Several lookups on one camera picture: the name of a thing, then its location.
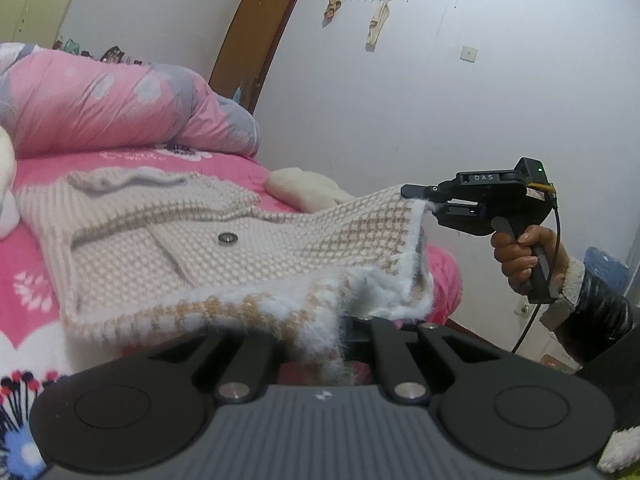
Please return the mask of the person's right hand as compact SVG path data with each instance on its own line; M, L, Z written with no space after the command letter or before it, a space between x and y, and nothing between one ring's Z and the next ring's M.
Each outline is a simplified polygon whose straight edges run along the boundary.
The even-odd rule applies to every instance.
M570 256L558 242L558 236L554 231L544 226L529 226L517 240L508 233L495 232L490 242L494 248L494 257L500 263L501 272L514 292L521 296L528 294L529 278L537 264L534 246L544 248L549 260L555 260L552 281L557 289L562 290L570 265Z

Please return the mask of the black jacket sleeve forearm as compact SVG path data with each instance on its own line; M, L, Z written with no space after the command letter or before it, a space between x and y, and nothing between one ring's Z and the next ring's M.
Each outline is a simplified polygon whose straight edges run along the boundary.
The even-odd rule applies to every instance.
M610 399L615 429L599 468L639 477L639 309L570 258L561 296L540 318L579 365L577 376Z

